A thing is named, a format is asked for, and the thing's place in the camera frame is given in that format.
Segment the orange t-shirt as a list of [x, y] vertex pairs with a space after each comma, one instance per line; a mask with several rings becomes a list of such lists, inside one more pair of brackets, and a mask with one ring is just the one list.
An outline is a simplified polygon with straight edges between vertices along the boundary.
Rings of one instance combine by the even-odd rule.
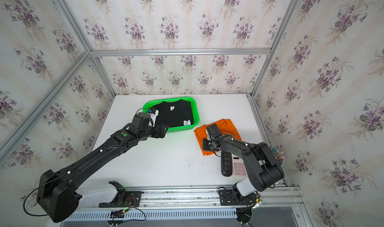
[[207, 127], [210, 125], [216, 124], [219, 131], [222, 132], [223, 135], [228, 134], [232, 135], [237, 140], [242, 140], [240, 134], [238, 133], [235, 125], [230, 119], [221, 119], [217, 122], [208, 124], [208, 125], [202, 125], [201, 127], [194, 130], [195, 136], [197, 138], [197, 141], [199, 143], [200, 149], [204, 156], [211, 156], [214, 154], [214, 152], [204, 151], [203, 150], [203, 140], [207, 139]]

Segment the black t-shirt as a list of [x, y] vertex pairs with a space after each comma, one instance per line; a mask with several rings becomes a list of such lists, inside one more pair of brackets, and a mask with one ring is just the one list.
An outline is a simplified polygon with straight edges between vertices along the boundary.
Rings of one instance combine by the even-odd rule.
[[185, 100], [176, 102], [162, 101], [150, 108], [156, 117], [156, 125], [165, 125], [170, 128], [191, 126], [195, 123], [191, 103]]

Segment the green plastic mesh basket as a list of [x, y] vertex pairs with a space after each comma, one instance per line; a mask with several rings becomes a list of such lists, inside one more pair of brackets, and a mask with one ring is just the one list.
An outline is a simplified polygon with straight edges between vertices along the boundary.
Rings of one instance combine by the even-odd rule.
[[175, 127], [175, 128], [170, 128], [169, 127], [169, 130], [168, 130], [168, 133], [172, 133], [172, 132], [182, 132], [182, 131], [189, 131], [189, 130], [192, 130], [194, 127], [196, 127], [199, 122], [200, 122], [200, 116], [199, 116], [199, 112], [198, 112], [198, 108], [197, 108], [197, 103], [196, 101], [191, 98], [191, 97], [177, 97], [177, 98], [168, 98], [168, 99], [160, 99], [160, 100], [153, 100], [153, 101], [149, 101], [147, 102], [146, 104], [144, 104], [143, 108], [142, 108], [142, 111], [144, 113], [148, 113], [149, 109], [151, 107], [153, 107], [154, 105], [156, 104], [159, 104], [161, 103], [162, 101], [166, 101], [166, 102], [176, 102], [178, 100], [185, 100], [185, 101], [188, 101], [191, 103], [191, 106], [192, 106], [192, 112], [193, 112], [193, 116], [194, 116], [194, 121], [195, 123], [191, 126], [183, 126], [183, 127]]

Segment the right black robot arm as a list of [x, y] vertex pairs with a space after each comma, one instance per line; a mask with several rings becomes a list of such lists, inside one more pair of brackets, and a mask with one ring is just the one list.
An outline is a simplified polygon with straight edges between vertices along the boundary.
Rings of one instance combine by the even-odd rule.
[[240, 158], [246, 169], [246, 177], [233, 185], [233, 195], [244, 198], [250, 194], [273, 189], [275, 184], [285, 177], [285, 173], [273, 155], [269, 146], [247, 143], [229, 134], [223, 134], [216, 124], [206, 129], [207, 138], [203, 139], [203, 150], [221, 153], [222, 170], [229, 169], [232, 156]]

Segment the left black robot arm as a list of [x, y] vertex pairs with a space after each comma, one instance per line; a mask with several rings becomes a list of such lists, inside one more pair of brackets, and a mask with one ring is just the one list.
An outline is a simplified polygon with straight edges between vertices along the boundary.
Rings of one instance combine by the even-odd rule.
[[135, 114], [131, 123], [116, 131], [100, 147], [57, 172], [40, 177], [36, 201], [54, 223], [67, 219], [82, 207], [122, 203], [125, 188], [116, 181], [101, 187], [81, 188], [95, 172], [148, 138], [163, 139], [168, 126], [155, 125], [148, 113]]

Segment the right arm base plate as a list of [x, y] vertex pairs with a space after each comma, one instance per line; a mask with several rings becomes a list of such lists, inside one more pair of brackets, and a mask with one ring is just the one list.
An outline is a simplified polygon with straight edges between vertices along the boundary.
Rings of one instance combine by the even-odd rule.
[[258, 193], [251, 193], [247, 196], [242, 196], [238, 191], [219, 187], [217, 189], [221, 206], [255, 206], [261, 202]]

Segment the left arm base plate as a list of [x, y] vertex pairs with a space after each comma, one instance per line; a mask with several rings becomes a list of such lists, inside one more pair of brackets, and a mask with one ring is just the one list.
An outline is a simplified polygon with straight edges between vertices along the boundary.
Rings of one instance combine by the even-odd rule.
[[119, 195], [115, 197], [110, 203], [100, 203], [99, 208], [125, 208], [125, 207], [139, 207], [142, 197], [140, 191], [126, 191], [124, 196]]

